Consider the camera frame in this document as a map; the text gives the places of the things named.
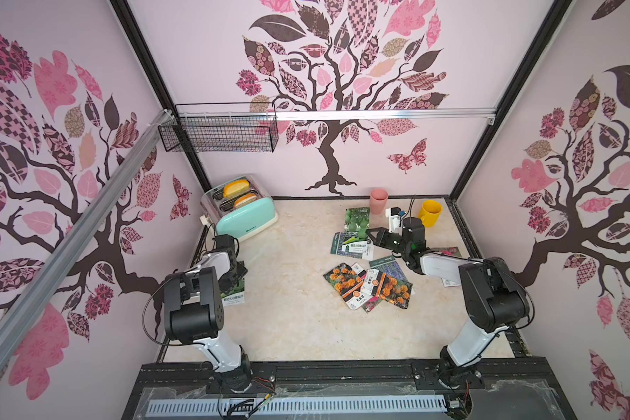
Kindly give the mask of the pink flower seed packet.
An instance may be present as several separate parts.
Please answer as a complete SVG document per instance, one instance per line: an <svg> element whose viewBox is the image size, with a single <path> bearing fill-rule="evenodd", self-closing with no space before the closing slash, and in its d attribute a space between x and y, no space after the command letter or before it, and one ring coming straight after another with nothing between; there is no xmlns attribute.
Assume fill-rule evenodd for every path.
<svg viewBox="0 0 630 420"><path fill-rule="evenodd" d="M376 306L379 305L380 302L381 300L378 299L378 297L371 297L366 303L362 305L362 309L365 313L370 313L376 308Z"/></svg>

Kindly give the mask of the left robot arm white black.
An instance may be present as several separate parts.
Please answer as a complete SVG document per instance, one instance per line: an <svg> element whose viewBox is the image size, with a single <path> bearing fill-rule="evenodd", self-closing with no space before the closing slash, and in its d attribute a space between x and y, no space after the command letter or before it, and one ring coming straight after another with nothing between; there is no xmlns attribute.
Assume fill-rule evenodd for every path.
<svg viewBox="0 0 630 420"><path fill-rule="evenodd" d="M240 243L233 236L215 237L215 247L187 271L164 280L166 336L195 346L219 374L250 379L248 355L225 332L223 296L229 295L248 273L238 259Z"/></svg>

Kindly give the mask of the green plant seed packet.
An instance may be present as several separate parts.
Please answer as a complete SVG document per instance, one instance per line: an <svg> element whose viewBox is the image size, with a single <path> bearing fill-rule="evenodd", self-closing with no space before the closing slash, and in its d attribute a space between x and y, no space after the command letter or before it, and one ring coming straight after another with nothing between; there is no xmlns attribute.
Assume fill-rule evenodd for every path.
<svg viewBox="0 0 630 420"><path fill-rule="evenodd" d="M245 280L242 279L229 292L222 292L222 304L227 306L242 305L245 303Z"/></svg>

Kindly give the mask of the lavender seed packet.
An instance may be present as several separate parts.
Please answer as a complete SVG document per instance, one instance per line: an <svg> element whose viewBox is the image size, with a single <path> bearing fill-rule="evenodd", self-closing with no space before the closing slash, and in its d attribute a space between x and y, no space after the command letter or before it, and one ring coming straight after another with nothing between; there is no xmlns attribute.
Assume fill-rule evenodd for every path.
<svg viewBox="0 0 630 420"><path fill-rule="evenodd" d="M376 277L378 281L381 280L382 273L385 275L385 285L392 285L393 287L397 285L412 285L407 276L404 275L404 272L397 262L397 259L395 259L395 257L392 257L392 255L390 257L383 257L371 261L369 263L369 268L377 270L379 272Z"/></svg>
<svg viewBox="0 0 630 420"><path fill-rule="evenodd" d="M371 261L374 259L374 245L369 239L362 240L352 232L338 232L332 238L330 253L342 257L351 257Z"/></svg>

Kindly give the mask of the marigold seed packet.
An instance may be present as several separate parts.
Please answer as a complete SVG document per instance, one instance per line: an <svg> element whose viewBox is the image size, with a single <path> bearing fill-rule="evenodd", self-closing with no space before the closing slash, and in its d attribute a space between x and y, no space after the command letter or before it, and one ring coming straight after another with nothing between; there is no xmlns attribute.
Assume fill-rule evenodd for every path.
<svg viewBox="0 0 630 420"><path fill-rule="evenodd" d="M411 300L413 284L393 278L378 269L370 269L362 285L364 294L371 299L381 299L393 306L406 310Z"/></svg>
<svg viewBox="0 0 630 420"><path fill-rule="evenodd" d="M357 310L371 299L365 287L366 271L360 264L349 265L343 262L330 271L323 278L334 288L346 306Z"/></svg>

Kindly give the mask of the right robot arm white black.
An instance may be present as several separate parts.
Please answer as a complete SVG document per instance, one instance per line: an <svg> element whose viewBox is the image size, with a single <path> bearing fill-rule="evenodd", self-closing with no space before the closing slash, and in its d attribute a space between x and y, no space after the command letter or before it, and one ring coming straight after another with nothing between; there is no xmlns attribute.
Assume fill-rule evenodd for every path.
<svg viewBox="0 0 630 420"><path fill-rule="evenodd" d="M468 320L439 356L439 371L459 374L473 369L490 343L522 320L530 320L533 304L528 292L511 274L506 262L494 257L454 257L426 245L421 220L407 217L402 232L386 227L367 230L377 247L400 257L418 275L453 281L461 287Z"/></svg>

